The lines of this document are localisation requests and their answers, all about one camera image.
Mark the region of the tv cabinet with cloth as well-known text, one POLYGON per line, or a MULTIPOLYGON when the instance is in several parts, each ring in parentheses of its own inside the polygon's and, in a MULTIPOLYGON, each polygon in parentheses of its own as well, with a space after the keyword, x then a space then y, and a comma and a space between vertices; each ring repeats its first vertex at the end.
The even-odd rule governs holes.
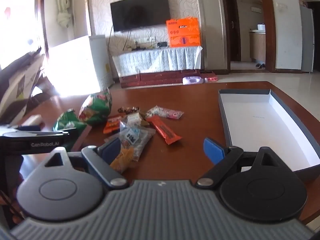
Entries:
POLYGON ((199 76, 217 81, 212 70, 201 68, 202 47, 158 48, 122 53, 113 62, 122 88, 182 83, 199 76))

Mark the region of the silver refrigerator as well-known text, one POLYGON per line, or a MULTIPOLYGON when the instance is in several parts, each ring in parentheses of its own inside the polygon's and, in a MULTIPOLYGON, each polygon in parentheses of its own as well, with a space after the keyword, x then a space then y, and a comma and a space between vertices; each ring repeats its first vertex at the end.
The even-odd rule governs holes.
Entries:
POLYGON ((302 22, 302 67, 301 71, 313 72, 314 59, 314 26, 312 9, 300 6, 302 22))

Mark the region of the grey shallow tray box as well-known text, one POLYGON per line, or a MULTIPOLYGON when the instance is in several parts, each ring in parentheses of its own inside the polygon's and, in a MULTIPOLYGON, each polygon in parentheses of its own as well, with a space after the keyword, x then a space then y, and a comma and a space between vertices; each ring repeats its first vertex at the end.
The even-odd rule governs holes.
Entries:
POLYGON ((319 177, 319 143, 273 90, 221 89, 218 98, 227 146, 267 146, 302 181, 319 177))

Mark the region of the pink white candy packet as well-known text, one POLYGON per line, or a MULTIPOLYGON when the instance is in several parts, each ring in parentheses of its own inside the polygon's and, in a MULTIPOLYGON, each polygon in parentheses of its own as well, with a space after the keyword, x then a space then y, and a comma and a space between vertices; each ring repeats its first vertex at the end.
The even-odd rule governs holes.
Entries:
POLYGON ((159 106, 152 107, 150 110, 148 110, 145 114, 147 118, 150 118, 152 116, 160 116, 163 118, 167 119, 175 119, 178 120, 184 112, 182 111, 177 111, 177 110, 172 110, 172 109, 167 109, 159 106))

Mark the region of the long orange snack bar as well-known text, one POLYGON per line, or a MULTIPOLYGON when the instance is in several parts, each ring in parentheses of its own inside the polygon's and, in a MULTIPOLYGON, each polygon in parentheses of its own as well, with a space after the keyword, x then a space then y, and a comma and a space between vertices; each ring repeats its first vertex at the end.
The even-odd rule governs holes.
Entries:
POLYGON ((154 115, 152 117, 146 118, 146 121, 152 124, 156 131, 162 136, 168 145, 171 145, 182 139, 177 135, 170 127, 168 127, 159 116, 154 115))

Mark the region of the white air conditioner unit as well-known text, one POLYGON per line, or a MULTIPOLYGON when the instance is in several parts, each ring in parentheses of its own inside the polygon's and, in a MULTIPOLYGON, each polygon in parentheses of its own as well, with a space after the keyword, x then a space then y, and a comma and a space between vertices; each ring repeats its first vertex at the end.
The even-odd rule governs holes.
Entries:
POLYGON ((107 52, 106 37, 104 35, 90 36, 89 43, 100 90, 107 90, 114 84, 114 80, 107 52))

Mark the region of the purple white floor object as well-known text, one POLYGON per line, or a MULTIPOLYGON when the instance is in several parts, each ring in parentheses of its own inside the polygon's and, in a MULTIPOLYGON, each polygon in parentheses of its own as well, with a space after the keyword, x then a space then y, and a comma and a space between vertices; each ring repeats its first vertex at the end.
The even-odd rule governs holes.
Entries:
POLYGON ((204 79, 200 76, 186 76, 182 79, 183 85, 195 85, 204 83, 204 79))

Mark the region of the pair of slippers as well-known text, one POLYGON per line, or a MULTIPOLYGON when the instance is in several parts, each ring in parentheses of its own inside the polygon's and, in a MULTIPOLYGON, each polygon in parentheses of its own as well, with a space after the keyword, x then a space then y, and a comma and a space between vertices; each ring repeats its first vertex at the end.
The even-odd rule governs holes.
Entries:
POLYGON ((264 64, 264 63, 257 63, 257 64, 255 65, 255 67, 256 67, 257 69, 265 69, 265 64, 264 64))

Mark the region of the clear nut snack bag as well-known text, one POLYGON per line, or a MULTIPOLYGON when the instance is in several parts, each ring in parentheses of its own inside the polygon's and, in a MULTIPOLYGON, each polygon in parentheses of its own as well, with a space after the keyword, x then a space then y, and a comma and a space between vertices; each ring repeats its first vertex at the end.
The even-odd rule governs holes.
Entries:
POLYGON ((112 139, 120 140, 120 153, 113 160, 110 166, 119 173, 123 173, 133 161, 139 161, 140 155, 149 140, 155 135, 153 128, 145 128, 138 125, 130 126, 120 122, 120 131, 104 141, 112 139))

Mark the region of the kitchen counter cabinet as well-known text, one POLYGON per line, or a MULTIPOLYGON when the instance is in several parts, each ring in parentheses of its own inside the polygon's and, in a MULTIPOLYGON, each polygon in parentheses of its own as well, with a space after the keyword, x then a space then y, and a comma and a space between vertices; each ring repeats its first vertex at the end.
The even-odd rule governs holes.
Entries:
POLYGON ((250 58, 258 63, 265 63, 266 60, 266 33, 259 30, 249 32, 250 58))

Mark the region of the round green chip bag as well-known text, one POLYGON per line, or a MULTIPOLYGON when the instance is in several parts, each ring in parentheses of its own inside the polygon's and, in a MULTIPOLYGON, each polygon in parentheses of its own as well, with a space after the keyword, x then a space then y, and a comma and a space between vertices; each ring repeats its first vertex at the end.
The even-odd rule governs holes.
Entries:
POLYGON ((88 125, 95 126, 106 122, 112 110, 110 90, 90 94, 80 108, 78 119, 88 125))

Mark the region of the green snack bag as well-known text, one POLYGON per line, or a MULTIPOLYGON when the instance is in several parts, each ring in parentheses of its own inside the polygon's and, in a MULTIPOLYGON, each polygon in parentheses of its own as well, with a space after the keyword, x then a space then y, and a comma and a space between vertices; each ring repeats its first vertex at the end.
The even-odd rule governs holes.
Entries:
POLYGON ((54 126, 52 127, 52 131, 70 130, 71 139, 68 142, 65 142, 63 146, 68 152, 71 152, 72 148, 76 144, 76 141, 80 138, 80 135, 85 131, 86 128, 87 124, 78 119, 75 110, 69 109, 58 117, 54 126))

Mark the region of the small orange snack packet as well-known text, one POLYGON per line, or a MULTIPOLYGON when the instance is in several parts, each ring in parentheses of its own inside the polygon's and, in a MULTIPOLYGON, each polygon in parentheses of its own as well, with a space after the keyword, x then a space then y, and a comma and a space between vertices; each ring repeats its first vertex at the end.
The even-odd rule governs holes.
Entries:
POLYGON ((124 114, 109 116, 103 129, 104 134, 110 134, 120 129, 120 121, 125 117, 124 114))

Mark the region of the orange cardboard box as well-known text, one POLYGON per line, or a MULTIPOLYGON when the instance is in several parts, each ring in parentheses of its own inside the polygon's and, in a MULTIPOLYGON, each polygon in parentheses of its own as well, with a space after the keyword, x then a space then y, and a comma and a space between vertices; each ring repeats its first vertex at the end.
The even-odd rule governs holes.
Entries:
POLYGON ((170 19, 166 21, 166 25, 170 47, 194 47, 201 45, 198 18, 170 19))

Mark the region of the black wall television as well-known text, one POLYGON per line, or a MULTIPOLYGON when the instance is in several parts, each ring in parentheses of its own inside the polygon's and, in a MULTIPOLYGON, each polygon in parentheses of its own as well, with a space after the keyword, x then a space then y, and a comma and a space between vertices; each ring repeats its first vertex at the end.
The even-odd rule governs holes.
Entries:
POLYGON ((166 24, 171 19, 169 0, 121 0, 110 6, 115 32, 166 24))

